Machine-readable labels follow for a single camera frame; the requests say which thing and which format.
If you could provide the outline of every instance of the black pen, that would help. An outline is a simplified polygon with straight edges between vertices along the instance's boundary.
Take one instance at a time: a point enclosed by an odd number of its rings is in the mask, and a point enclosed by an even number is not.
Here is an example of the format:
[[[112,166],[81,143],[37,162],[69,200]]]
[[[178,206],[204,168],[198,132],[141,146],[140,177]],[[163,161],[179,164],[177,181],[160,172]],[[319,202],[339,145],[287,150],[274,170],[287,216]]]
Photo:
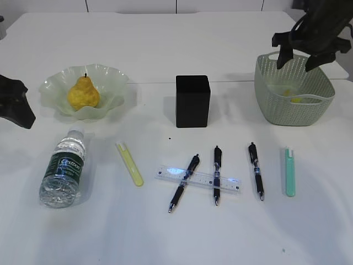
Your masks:
[[[197,167],[197,165],[200,163],[200,159],[199,159],[199,154],[196,154],[196,156],[194,156],[189,164],[188,170],[186,170],[186,174],[183,178],[183,180],[180,182],[174,197],[172,199],[172,201],[170,202],[170,206],[169,206],[169,212],[171,213],[172,210],[176,207],[176,205],[178,204],[178,201],[180,199],[180,196],[182,195],[185,186],[188,184],[187,183],[187,179],[193,174],[195,168]]]
[[[222,161],[222,150],[218,148],[218,145],[215,148],[215,174],[213,175],[213,185],[219,187],[220,186],[220,168]],[[215,204],[218,206],[218,202],[221,197],[220,189],[213,189],[213,197],[215,199]]]
[[[254,173],[255,173],[255,182],[256,182],[256,189],[260,195],[260,199],[264,200],[264,186],[263,186],[263,180],[261,178],[261,172],[259,168],[259,159],[258,159],[258,153],[256,151],[256,146],[252,142],[252,144],[249,146],[249,154],[250,154],[250,159],[252,161],[252,164],[254,165]]]

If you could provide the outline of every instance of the pen tip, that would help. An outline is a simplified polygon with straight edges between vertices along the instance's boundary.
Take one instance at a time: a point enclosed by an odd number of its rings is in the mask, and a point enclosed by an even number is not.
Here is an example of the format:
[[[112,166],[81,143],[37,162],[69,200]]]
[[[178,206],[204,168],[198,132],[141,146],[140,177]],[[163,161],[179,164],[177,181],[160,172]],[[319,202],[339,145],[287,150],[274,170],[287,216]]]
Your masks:
[[[174,209],[174,207],[175,207],[175,204],[171,203],[170,206],[169,206],[168,213],[171,213],[172,210]]]

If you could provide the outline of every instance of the yellow pear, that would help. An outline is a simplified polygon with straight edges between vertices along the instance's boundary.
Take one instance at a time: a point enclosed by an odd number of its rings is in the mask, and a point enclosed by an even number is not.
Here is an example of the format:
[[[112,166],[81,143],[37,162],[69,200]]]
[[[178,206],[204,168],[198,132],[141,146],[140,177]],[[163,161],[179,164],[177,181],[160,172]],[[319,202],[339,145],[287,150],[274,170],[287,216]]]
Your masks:
[[[75,110],[85,106],[95,107],[98,105],[99,99],[99,92],[86,73],[77,80],[77,83],[67,94],[67,101]]]
[[[295,96],[295,94],[290,90],[290,89],[287,89],[285,90],[285,92],[283,93],[283,96],[285,97],[292,97],[292,96]],[[301,98],[292,98],[291,99],[291,102],[293,103],[300,103],[302,101]]]

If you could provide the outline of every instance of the plastic water bottle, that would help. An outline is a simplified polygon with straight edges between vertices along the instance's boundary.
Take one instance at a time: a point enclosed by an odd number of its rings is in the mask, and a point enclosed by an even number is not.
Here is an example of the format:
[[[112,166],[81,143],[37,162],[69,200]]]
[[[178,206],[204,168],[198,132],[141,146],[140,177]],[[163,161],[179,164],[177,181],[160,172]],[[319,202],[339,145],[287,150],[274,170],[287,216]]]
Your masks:
[[[45,205],[65,208],[74,202],[85,158],[83,134],[82,128],[72,127],[54,149],[39,189]]]

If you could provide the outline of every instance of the white table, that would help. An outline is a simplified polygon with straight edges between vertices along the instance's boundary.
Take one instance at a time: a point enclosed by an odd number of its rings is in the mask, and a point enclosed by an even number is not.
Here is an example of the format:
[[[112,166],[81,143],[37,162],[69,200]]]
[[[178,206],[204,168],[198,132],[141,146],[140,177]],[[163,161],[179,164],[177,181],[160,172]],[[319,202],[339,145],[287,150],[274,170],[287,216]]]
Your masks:
[[[353,262],[353,85],[332,81],[336,98],[314,125],[269,124],[253,82],[211,83],[207,128],[174,126],[175,84],[131,84],[124,107],[83,124],[88,157],[77,205],[39,205],[38,189],[52,149],[75,120],[41,107],[25,130],[0,120],[0,264],[340,264]],[[123,140],[145,184],[134,186],[114,142]],[[259,201],[247,146],[258,147],[265,187]],[[177,184],[154,178],[161,164],[212,173],[213,148],[223,151],[221,174],[242,180],[242,194],[187,187],[168,214]],[[296,155],[297,194],[282,193],[281,149]]]
[[[26,84],[33,78],[34,89],[89,63],[116,67],[130,83],[175,82],[176,75],[253,81],[256,58],[279,50],[273,34],[293,25],[284,12],[28,13],[0,41],[0,73]],[[322,68],[330,79],[348,77],[336,62]]]

